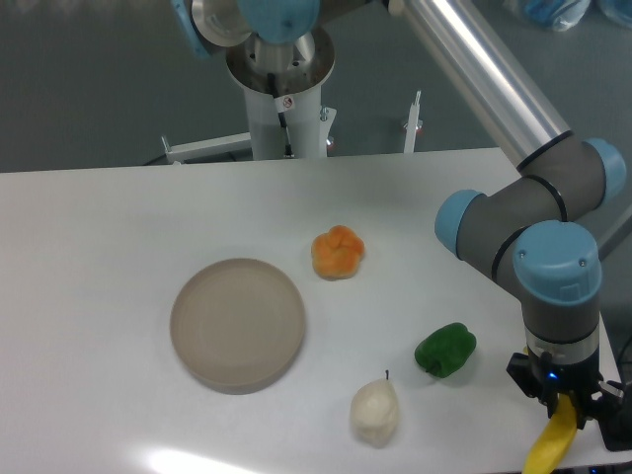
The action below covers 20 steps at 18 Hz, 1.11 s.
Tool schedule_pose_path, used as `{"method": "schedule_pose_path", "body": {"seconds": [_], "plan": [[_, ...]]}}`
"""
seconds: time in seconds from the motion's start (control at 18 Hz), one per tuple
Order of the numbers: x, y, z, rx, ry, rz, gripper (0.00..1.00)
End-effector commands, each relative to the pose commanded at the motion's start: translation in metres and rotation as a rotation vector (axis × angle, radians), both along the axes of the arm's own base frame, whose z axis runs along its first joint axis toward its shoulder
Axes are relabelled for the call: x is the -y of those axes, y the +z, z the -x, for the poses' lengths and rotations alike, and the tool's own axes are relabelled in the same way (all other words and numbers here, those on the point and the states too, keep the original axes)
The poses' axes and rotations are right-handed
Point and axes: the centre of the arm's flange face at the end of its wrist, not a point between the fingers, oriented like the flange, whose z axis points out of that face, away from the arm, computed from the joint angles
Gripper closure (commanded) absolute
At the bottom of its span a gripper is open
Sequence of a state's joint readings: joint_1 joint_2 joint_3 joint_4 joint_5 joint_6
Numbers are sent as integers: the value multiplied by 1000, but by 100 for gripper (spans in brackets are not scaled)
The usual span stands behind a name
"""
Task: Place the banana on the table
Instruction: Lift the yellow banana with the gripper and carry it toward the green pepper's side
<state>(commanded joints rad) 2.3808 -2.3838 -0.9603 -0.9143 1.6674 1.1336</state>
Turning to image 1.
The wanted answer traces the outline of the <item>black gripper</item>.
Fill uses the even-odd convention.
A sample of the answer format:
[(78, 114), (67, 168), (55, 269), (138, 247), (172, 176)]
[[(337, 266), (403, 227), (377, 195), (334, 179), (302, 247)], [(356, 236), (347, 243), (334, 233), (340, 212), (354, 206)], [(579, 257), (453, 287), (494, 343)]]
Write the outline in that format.
[(507, 373), (529, 398), (546, 407), (551, 419), (559, 404), (559, 393), (571, 394), (577, 428), (591, 420), (608, 421), (623, 408), (623, 384), (603, 380), (599, 371), (599, 349), (580, 361), (565, 363), (545, 351), (540, 355), (514, 353)]

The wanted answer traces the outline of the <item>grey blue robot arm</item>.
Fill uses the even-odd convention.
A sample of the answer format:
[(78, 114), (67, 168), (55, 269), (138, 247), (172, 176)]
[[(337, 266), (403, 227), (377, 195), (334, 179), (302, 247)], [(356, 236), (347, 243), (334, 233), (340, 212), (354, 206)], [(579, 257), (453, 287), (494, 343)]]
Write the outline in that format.
[[(324, 25), (355, 1), (176, 1), (197, 53), (224, 49), (246, 97), (249, 132), (216, 140), (256, 159), (320, 158), (329, 131), (320, 88), (335, 52)], [(583, 423), (631, 437), (631, 390), (597, 366), (601, 267), (577, 219), (626, 182), (618, 150), (581, 141), (532, 83), (476, 8), (465, 1), (389, 1), (515, 165), (516, 182), (492, 196), (453, 194), (434, 225), (438, 240), (521, 304), (527, 352), (509, 375), (548, 409), (568, 395)]]

